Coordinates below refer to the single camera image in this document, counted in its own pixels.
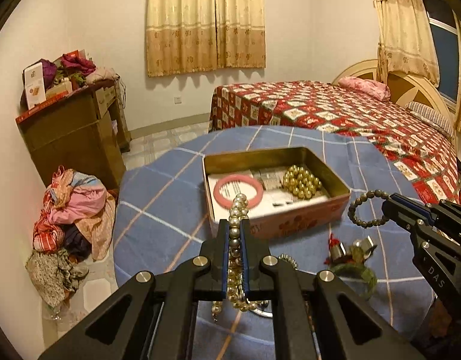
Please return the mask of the clutter pile on cabinet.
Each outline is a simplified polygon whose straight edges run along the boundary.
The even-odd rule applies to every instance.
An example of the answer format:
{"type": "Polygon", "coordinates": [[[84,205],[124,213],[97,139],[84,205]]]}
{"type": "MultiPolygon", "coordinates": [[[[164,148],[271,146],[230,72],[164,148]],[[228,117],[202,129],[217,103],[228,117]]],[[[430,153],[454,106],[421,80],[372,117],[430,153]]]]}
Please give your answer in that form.
{"type": "Polygon", "coordinates": [[[97,67],[82,50],[62,54],[53,62],[44,58],[38,62],[43,65],[46,100],[69,95],[86,86],[120,79],[113,68],[97,67]]]}

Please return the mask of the white product box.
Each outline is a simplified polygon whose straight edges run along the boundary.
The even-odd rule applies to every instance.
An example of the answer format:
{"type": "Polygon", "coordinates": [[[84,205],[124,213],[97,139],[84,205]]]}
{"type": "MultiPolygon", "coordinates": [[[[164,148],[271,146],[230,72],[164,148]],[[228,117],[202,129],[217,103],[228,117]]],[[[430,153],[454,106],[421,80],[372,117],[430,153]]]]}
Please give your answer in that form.
{"type": "Polygon", "coordinates": [[[45,102],[46,90],[43,79],[43,64],[34,63],[24,70],[25,98],[28,109],[45,102]]]}

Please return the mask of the gold coin red cord pendant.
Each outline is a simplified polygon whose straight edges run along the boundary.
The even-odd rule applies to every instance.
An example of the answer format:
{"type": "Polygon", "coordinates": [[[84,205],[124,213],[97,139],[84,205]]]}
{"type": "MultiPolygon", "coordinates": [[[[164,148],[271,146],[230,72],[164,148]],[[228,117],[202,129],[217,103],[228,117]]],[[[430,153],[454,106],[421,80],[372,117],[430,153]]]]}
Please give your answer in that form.
{"type": "Polygon", "coordinates": [[[342,257],[340,250],[340,240],[334,236],[333,233],[330,234],[328,239],[328,257],[325,260],[325,265],[332,265],[336,263],[339,258],[342,257]]]}

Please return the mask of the green jade bangle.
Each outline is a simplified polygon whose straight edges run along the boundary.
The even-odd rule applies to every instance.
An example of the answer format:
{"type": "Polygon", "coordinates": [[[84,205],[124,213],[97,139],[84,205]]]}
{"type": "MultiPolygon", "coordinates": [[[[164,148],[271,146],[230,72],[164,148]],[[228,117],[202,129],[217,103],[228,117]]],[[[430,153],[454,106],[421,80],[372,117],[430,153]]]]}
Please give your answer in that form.
{"type": "Polygon", "coordinates": [[[342,253],[342,257],[330,267],[331,271],[341,280],[355,281],[361,286],[364,285],[361,296],[365,300],[370,300],[377,287],[378,278],[374,271],[365,265],[365,262],[364,250],[359,246],[351,245],[350,249],[342,253]]]}

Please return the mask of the bed with red quilt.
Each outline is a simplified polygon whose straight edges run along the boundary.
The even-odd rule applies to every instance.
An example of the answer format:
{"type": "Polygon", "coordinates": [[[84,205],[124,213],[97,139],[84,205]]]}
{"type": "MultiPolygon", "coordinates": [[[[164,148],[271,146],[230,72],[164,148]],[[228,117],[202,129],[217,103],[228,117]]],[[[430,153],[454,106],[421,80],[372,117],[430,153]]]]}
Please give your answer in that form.
{"type": "Polygon", "coordinates": [[[365,137],[411,182],[424,203],[460,201],[457,154],[450,134],[392,102],[311,80],[214,89],[210,131],[253,125],[365,137]]]}

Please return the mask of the pile of colourful clothes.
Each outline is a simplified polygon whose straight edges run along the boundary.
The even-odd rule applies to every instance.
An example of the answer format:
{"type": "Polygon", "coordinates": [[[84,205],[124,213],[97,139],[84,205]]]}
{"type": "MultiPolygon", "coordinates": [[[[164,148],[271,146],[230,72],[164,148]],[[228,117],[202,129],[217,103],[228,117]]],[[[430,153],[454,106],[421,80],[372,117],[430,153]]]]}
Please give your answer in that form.
{"type": "Polygon", "coordinates": [[[89,269],[87,258],[104,259],[112,242],[118,191],[94,175],[60,166],[43,195],[25,269],[44,303],[54,309],[75,293],[89,269]]]}

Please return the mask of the pink pillow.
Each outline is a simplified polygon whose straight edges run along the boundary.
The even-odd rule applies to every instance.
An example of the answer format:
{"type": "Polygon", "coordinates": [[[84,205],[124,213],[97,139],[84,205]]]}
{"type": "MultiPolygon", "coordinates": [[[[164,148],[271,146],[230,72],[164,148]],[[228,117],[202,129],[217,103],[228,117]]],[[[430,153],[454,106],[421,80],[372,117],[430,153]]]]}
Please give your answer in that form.
{"type": "Polygon", "coordinates": [[[379,81],[345,76],[338,80],[338,85],[343,88],[362,92],[381,102],[388,102],[391,99],[389,87],[379,81]]]}

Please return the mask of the cream wooden headboard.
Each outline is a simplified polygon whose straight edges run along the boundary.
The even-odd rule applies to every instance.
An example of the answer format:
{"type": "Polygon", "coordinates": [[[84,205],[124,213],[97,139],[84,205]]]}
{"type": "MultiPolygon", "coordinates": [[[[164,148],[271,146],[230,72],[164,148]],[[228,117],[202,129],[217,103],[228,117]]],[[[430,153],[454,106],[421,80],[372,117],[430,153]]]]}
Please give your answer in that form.
{"type": "MultiPolygon", "coordinates": [[[[340,72],[332,80],[332,84],[336,85],[341,78],[348,76],[377,80],[377,69],[378,61],[376,59],[362,60],[340,72]]],[[[433,126],[425,124],[413,114],[410,114],[409,109],[406,108],[406,105],[410,102],[421,103],[426,107],[432,108],[437,115],[443,116],[450,123],[452,122],[448,106],[445,104],[438,90],[427,78],[403,72],[391,72],[387,77],[387,86],[391,92],[388,105],[392,103],[394,109],[399,108],[401,110],[401,115],[404,116],[407,124],[412,125],[414,132],[418,130],[418,127],[423,127],[423,130],[428,134],[428,137],[425,138],[426,141],[429,141],[431,138],[437,141],[437,136],[444,136],[433,126]]]]}

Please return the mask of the blue plaid tablecloth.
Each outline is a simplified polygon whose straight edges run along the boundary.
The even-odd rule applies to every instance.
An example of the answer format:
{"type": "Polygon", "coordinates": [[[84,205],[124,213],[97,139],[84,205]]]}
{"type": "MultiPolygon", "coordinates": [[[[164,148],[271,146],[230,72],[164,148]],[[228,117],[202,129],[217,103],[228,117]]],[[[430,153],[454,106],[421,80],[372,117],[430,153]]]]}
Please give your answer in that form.
{"type": "MultiPolygon", "coordinates": [[[[114,225],[116,280],[139,271],[170,271],[195,257],[212,236],[204,190],[203,159],[230,151],[303,146],[314,152],[358,196],[370,189],[416,197],[411,183],[363,137],[318,130],[260,126],[209,133],[163,154],[153,163],[128,170],[121,183],[114,225]]],[[[356,227],[348,218],[272,241],[271,253],[288,254],[302,271],[325,267],[328,239],[345,244],[371,237],[376,250],[367,261],[378,283],[370,306],[402,336],[412,337],[423,322],[434,292],[412,264],[409,234],[394,223],[356,227]]]]}

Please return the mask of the brown wooden cabinet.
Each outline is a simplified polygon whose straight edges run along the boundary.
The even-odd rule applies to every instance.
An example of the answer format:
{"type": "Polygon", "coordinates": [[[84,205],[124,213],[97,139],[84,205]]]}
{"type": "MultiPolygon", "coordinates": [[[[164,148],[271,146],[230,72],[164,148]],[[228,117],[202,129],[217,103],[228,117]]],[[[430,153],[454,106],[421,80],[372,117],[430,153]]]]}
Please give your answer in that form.
{"type": "Polygon", "coordinates": [[[130,148],[121,83],[101,80],[37,105],[16,118],[30,157],[49,185],[60,166],[96,176],[107,189],[120,187],[122,150],[130,148]]]}

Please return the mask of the pink metal tin box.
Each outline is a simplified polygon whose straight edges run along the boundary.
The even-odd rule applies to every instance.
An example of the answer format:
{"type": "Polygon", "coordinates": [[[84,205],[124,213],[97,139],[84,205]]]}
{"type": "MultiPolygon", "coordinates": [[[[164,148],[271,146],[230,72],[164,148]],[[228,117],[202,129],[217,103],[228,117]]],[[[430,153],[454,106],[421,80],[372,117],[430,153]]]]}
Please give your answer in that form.
{"type": "Polygon", "coordinates": [[[304,146],[210,154],[202,159],[212,235],[236,195],[247,196],[252,234],[270,239],[339,221],[351,190],[304,146]]]}

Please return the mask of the beige window curtain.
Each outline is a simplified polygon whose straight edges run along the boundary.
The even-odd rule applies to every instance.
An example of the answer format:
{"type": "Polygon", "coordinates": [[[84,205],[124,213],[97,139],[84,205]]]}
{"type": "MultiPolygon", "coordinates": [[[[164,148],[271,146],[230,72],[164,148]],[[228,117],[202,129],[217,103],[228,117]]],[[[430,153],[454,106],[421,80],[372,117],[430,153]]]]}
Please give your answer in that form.
{"type": "Polygon", "coordinates": [[[265,0],[147,0],[149,77],[266,66],[265,0]]]}
{"type": "Polygon", "coordinates": [[[377,77],[403,72],[437,86],[438,58],[423,0],[373,0],[379,18],[377,77]]]}

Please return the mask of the striped grey pillow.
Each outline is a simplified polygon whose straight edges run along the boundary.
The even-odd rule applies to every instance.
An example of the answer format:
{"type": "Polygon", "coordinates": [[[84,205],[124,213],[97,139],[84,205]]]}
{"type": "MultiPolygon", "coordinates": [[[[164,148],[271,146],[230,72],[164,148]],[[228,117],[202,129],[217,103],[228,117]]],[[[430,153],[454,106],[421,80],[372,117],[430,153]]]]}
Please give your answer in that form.
{"type": "Polygon", "coordinates": [[[410,102],[405,106],[405,109],[411,115],[445,135],[448,139],[454,136],[454,129],[450,120],[434,108],[420,102],[410,102]]]}

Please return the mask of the beige centre window curtain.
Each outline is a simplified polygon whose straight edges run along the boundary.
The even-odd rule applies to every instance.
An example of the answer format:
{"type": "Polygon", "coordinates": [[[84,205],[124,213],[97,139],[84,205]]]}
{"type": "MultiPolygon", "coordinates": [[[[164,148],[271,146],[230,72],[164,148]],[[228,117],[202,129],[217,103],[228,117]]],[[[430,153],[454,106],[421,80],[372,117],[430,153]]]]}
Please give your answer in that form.
{"type": "Polygon", "coordinates": [[[266,66],[265,0],[147,0],[149,77],[266,66]]]}

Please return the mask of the beige right window curtain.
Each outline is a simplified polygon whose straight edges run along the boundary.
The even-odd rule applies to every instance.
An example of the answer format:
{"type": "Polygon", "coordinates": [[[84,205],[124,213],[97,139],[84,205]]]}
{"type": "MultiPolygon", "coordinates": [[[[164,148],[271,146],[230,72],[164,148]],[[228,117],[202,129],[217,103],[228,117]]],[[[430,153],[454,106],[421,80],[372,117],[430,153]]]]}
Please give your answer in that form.
{"type": "Polygon", "coordinates": [[[373,0],[379,18],[377,77],[403,72],[437,86],[438,58],[423,0],[373,0]]]}

